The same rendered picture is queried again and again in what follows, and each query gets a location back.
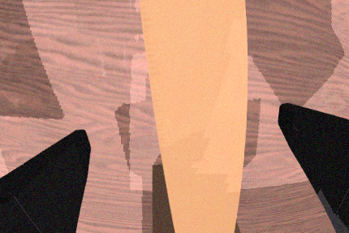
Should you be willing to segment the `long wooden rail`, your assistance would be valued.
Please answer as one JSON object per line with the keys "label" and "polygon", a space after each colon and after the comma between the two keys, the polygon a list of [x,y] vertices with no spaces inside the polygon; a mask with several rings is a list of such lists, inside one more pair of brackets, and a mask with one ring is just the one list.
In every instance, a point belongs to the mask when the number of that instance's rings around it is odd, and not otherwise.
{"label": "long wooden rail", "polygon": [[247,127],[245,0],[139,0],[175,233],[235,233]]}

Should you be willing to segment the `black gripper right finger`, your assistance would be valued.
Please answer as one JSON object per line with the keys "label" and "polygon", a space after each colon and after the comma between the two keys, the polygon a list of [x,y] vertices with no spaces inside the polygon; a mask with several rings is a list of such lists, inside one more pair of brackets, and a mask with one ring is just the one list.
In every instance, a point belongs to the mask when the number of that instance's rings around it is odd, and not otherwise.
{"label": "black gripper right finger", "polygon": [[334,231],[349,233],[349,119],[283,103],[278,125]]}

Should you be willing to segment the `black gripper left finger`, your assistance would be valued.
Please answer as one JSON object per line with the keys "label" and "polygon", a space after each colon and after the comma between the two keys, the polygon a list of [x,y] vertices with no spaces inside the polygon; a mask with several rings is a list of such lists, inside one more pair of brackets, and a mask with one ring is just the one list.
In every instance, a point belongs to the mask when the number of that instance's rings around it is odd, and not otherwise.
{"label": "black gripper left finger", "polygon": [[0,233],[75,233],[90,159],[73,131],[0,178]]}

